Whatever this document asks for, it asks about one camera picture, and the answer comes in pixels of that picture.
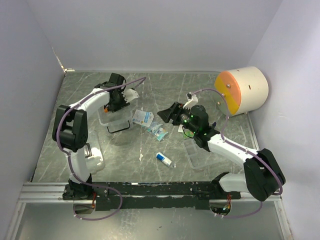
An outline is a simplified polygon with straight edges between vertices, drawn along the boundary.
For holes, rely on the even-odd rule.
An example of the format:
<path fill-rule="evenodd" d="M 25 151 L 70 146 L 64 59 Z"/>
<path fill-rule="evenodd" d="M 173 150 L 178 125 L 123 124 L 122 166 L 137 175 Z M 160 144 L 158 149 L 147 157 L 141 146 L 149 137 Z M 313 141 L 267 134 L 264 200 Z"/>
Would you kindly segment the clear plastic medicine box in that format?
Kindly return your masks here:
<path fill-rule="evenodd" d="M 106 127 L 109 134 L 115 134 L 130 129 L 133 126 L 133 110 L 126 106 L 116 112 L 105 112 L 103 107 L 97 111 L 100 125 Z"/>

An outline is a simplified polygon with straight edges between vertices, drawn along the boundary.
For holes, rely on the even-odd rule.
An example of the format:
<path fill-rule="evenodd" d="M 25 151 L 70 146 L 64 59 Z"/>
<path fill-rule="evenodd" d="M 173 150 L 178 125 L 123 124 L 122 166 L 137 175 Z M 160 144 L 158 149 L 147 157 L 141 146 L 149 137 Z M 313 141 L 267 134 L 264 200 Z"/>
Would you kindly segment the brown bottle orange label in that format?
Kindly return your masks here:
<path fill-rule="evenodd" d="M 105 113 L 108 113 L 108 112 L 109 112 L 108 106 L 104 106 L 104 107 L 103 107 L 103 110 L 104 110 Z"/>

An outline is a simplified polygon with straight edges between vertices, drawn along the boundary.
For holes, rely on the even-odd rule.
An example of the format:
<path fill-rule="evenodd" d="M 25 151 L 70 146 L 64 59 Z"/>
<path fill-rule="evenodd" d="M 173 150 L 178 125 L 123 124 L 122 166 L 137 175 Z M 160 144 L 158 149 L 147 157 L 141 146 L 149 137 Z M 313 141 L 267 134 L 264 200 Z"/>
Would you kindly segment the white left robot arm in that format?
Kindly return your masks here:
<path fill-rule="evenodd" d="M 130 104 L 128 82 L 112 73 L 108 81 L 96 85 L 93 90 L 71 105 L 60 105 L 56 109 L 52 139 L 64 153 L 70 177 L 65 186 L 64 200 L 89 199 L 94 192 L 92 174 L 88 169 L 85 146 L 88 142 L 88 119 L 99 108 L 116 112 Z"/>

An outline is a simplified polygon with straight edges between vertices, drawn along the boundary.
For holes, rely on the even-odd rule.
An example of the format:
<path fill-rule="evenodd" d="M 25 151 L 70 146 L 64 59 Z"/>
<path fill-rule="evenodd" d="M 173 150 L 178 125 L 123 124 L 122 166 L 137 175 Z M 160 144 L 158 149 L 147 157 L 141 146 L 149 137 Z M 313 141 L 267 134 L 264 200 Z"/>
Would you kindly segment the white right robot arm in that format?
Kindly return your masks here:
<path fill-rule="evenodd" d="M 212 193 L 216 198 L 223 199 L 230 192 L 244 192 L 263 202 L 271 195 L 281 195 L 286 179 L 273 153 L 267 148 L 247 148 L 223 136 L 209 122 L 204 106 L 184 109 L 181 103 L 174 102 L 157 115 L 164 123 L 181 125 L 191 131 L 198 147 L 221 155 L 243 169 L 242 174 L 225 172 L 213 180 Z"/>

